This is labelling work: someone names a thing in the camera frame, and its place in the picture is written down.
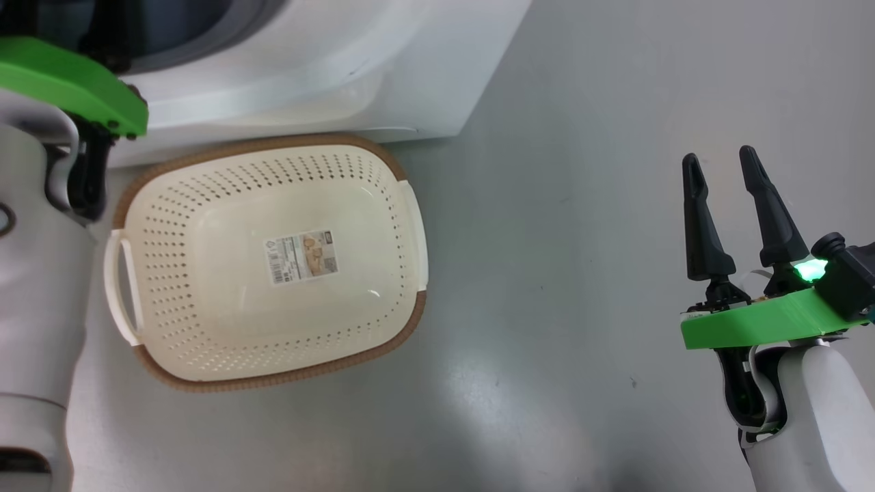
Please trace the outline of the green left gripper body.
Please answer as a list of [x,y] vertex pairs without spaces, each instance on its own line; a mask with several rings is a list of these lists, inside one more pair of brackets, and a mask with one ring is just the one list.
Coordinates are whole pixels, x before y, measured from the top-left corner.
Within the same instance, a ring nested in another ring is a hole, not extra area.
[[97,122],[113,134],[147,133],[149,109],[133,87],[81,54],[29,36],[2,37],[3,90]]

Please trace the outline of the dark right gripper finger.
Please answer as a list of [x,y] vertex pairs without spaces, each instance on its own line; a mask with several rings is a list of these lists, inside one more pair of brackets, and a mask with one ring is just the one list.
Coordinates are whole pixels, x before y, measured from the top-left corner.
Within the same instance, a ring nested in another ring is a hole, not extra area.
[[682,159],[682,186],[687,278],[708,282],[705,299],[696,306],[749,305],[751,297],[731,283],[736,265],[720,241],[708,206],[708,184],[694,153]]
[[772,277],[766,284],[764,294],[783,296],[809,288],[811,284],[794,268],[794,262],[806,258],[809,250],[752,146],[741,147],[740,165],[746,190],[754,200],[762,235],[760,262],[762,266],[772,269]]

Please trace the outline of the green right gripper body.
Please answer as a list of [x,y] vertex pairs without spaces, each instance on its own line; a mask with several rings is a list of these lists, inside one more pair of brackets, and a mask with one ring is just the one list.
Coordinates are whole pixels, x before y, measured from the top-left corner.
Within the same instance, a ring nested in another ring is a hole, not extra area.
[[680,330],[688,350],[749,348],[816,338],[869,323],[844,320],[813,289],[762,300],[722,312],[682,314]]

